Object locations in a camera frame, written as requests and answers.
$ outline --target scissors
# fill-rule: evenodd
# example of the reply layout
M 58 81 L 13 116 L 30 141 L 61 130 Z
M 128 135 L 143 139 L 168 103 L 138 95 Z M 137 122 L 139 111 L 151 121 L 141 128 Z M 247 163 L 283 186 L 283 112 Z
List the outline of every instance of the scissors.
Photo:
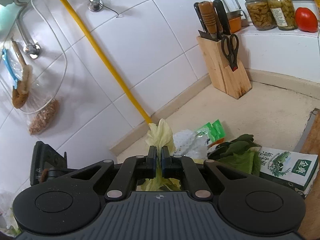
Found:
M 236 39 L 236 45 L 234 46 L 233 38 Z M 225 41 L 227 41 L 227 48 L 228 48 L 228 54 L 226 53 L 224 49 Z M 232 71 L 235 71 L 238 69 L 237 65 L 237 55 L 238 55 L 238 49 L 239 49 L 239 39 L 238 36 L 235 34 L 231 34 L 228 36 L 223 36 L 221 39 L 221 49 L 223 52 L 223 55 L 226 57 L 226 59 L 229 61 L 230 67 Z

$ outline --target red tomato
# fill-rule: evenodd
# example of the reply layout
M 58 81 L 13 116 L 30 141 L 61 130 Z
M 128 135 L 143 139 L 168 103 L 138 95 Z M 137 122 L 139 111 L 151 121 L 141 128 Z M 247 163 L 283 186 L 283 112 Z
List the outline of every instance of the red tomato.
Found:
M 318 20 L 315 14 L 308 8 L 299 7 L 296 10 L 295 20 L 299 30 L 315 33 L 318 30 Z

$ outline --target green packet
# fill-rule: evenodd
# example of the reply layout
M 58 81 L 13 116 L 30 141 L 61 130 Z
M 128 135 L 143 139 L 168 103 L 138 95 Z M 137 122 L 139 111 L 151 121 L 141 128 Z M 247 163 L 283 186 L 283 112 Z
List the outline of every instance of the green packet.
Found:
M 196 130 L 197 137 L 207 136 L 206 145 L 209 146 L 212 143 L 225 137 L 224 129 L 219 121 L 216 120 L 213 123 L 206 123 L 204 126 Z

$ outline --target scissor handle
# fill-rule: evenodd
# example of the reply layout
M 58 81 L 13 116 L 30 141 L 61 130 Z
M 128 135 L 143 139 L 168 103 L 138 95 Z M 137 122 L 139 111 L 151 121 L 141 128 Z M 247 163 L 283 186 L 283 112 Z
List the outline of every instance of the scissor handle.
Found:
M 227 48 L 228 48 L 228 54 L 226 53 L 225 49 L 224 49 L 224 43 L 225 41 L 227 41 Z M 222 50 L 222 53 L 223 55 L 231 61 L 231 53 L 232 53 L 232 47 L 231 47 L 231 44 L 230 44 L 230 40 L 229 40 L 229 37 L 228 36 L 223 36 L 222 39 L 221 39 L 221 50 Z
M 236 47 L 233 45 L 233 38 L 236 39 Z M 231 48 L 233 50 L 233 55 L 236 57 L 239 49 L 239 38 L 236 34 L 233 33 L 230 35 L 229 40 L 230 40 Z

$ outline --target wooden knife block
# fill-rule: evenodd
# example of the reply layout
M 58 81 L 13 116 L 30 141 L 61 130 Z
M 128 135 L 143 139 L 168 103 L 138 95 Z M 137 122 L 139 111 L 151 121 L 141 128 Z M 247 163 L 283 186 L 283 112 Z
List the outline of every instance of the wooden knife block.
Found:
M 197 37 L 197 41 L 215 88 L 235 99 L 239 99 L 251 90 L 252 86 L 242 62 L 238 59 L 238 69 L 232 71 L 228 60 L 223 55 L 221 41 L 211 41 L 200 36 Z

